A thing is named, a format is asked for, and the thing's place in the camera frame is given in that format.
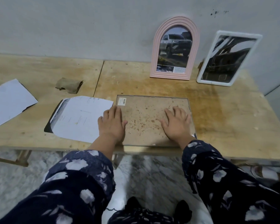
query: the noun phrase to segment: floral sleeve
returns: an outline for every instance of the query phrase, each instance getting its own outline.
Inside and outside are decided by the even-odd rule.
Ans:
[[[41,186],[19,202],[1,223],[101,223],[115,190],[113,167],[96,150],[69,152]]]
[[[182,162],[193,193],[199,194],[214,224],[280,223],[280,194],[224,159],[210,144],[191,141]]]

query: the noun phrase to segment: pink picture frame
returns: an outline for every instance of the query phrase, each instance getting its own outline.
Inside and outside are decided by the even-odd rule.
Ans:
[[[187,66],[184,73],[173,73],[157,71],[158,57],[160,50],[160,42],[164,34],[174,26],[182,26],[187,28],[192,35],[192,46],[190,49],[189,58],[187,60]],[[153,53],[151,59],[150,77],[153,78],[165,78],[165,79],[180,79],[190,80],[192,68],[194,65],[195,57],[199,46],[199,31],[193,21],[184,16],[176,16],[166,20],[157,30],[155,38],[153,40]]]

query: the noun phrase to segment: photograph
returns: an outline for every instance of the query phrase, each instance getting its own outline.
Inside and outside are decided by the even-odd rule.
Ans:
[[[168,29],[160,41],[157,72],[183,74],[192,46],[191,32],[184,26]]]
[[[229,83],[257,39],[219,36],[201,80]]]

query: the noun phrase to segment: shoe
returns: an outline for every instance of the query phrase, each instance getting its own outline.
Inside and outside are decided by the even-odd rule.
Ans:
[[[132,196],[130,199],[127,200],[127,204],[124,209],[128,212],[131,212],[134,209],[142,208],[136,197]]]
[[[176,224],[185,224],[187,222],[190,222],[192,218],[192,211],[190,210],[187,202],[181,200],[177,204],[173,218]]]

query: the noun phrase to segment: white picture frame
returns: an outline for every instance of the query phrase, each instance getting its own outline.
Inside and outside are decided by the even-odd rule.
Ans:
[[[238,77],[241,67],[247,62],[261,39],[260,34],[217,31],[196,81],[204,84],[231,86]]]

